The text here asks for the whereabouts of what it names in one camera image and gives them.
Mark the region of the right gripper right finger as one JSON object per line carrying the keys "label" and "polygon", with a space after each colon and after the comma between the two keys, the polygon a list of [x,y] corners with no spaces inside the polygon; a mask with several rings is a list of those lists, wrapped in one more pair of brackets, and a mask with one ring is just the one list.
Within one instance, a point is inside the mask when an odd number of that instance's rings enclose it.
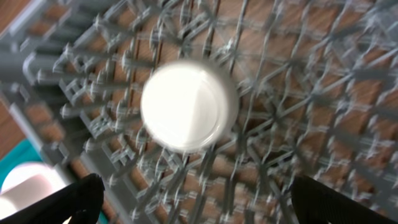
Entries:
{"label": "right gripper right finger", "polygon": [[307,176],[296,176],[292,205],[300,224],[396,224]]}

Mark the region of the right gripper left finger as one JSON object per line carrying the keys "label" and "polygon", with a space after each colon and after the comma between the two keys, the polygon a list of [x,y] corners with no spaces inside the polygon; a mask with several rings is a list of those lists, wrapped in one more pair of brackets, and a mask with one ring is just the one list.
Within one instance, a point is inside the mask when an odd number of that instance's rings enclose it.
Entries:
{"label": "right gripper left finger", "polygon": [[90,174],[1,220],[1,224],[95,224],[104,202],[104,184]]}

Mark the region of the white paper cup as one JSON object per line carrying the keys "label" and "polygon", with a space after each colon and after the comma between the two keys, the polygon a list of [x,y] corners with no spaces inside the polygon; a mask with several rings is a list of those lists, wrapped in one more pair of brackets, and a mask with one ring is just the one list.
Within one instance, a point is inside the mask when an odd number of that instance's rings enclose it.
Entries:
{"label": "white paper cup", "polygon": [[1,193],[1,219],[5,219],[66,187],[59,177],[37,174]]}

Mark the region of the small grey bowl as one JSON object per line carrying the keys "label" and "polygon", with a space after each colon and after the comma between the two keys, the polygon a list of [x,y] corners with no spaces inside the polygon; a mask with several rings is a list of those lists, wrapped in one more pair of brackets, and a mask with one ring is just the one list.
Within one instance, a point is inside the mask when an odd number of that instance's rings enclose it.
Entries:
{"label": "small grey bowl", "polygon": [[161,146],[197,152],[231,132],[239,111],[227,71],[203,60],[176,60],[157,68],[140,102],[143,125]]}

